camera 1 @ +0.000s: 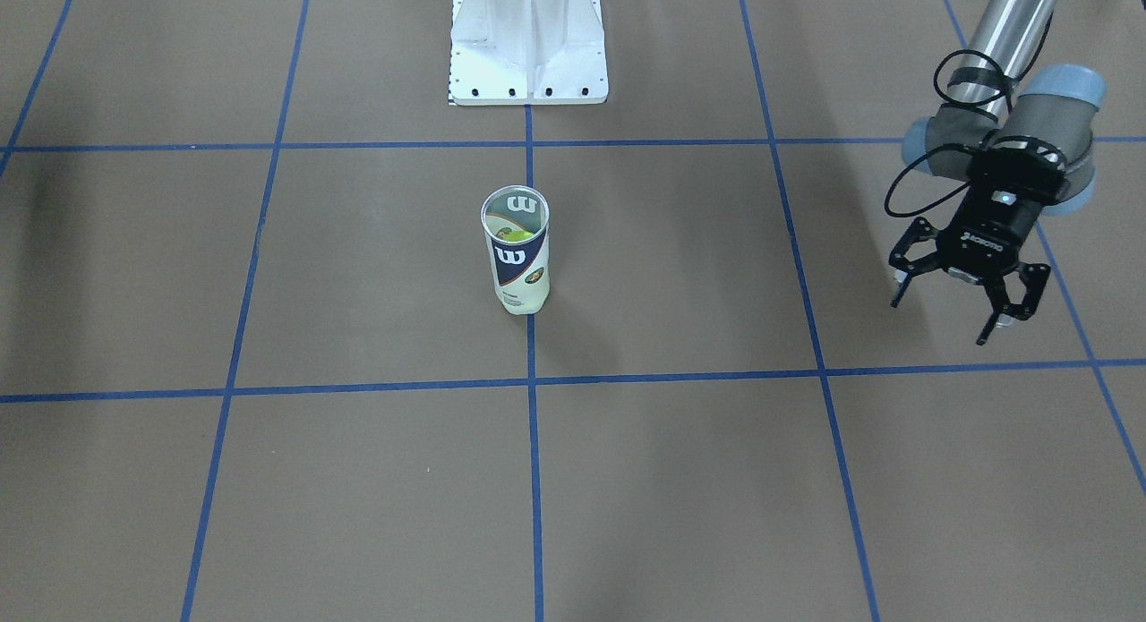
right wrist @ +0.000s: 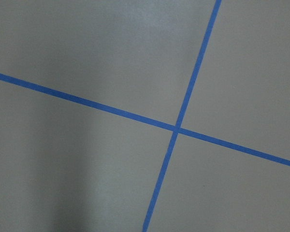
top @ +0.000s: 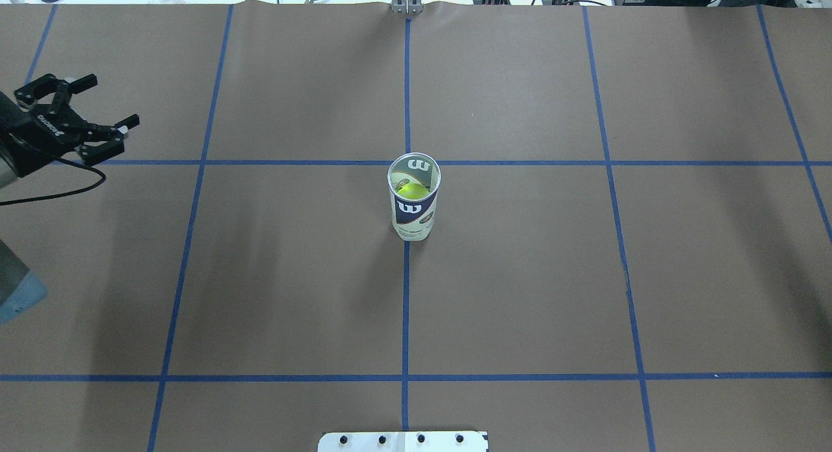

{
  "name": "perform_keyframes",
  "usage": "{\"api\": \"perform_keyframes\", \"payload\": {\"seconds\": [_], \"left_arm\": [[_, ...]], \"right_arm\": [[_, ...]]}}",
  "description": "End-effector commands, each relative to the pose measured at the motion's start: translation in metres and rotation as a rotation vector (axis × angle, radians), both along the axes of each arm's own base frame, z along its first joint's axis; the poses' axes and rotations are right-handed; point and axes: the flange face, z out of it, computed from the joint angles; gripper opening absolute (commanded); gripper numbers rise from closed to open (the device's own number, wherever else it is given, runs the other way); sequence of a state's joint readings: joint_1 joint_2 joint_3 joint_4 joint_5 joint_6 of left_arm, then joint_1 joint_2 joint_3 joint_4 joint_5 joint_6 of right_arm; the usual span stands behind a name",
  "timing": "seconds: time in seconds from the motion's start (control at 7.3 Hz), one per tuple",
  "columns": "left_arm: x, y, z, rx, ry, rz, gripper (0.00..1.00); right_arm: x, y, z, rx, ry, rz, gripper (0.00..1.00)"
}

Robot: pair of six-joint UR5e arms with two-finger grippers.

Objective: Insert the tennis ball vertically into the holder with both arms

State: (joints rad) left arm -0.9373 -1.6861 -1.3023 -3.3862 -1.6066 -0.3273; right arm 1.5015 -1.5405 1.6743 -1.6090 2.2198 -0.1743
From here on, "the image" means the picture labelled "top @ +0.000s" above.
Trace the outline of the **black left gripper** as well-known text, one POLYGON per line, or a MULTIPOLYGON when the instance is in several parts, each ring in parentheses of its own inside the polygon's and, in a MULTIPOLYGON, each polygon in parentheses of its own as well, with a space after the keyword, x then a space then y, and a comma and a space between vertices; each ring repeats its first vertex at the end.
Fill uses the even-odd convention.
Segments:
POLYGON ((31 123, 23 137, 14 137, 10 144, 2 145, 2 159, 17 178, 24 178, 49 164, 51 160, 44 153, 60 157, 76 147, 81 162, 86 166, 95 166, 125 152, 129 132, 140 125, 137 114, 129 115, 112 126, 86 122, 76 114, 51 119, 71 111, 70 102, 74 94, 83 93, 96 85, 98 77, 94 73, 80 79, 59 79, 53 73, 46 73, 14 91, 18 105, 34 111, 26 112, 31 123), (67 132, 66 124, 78 126, 79 134, 67 132))

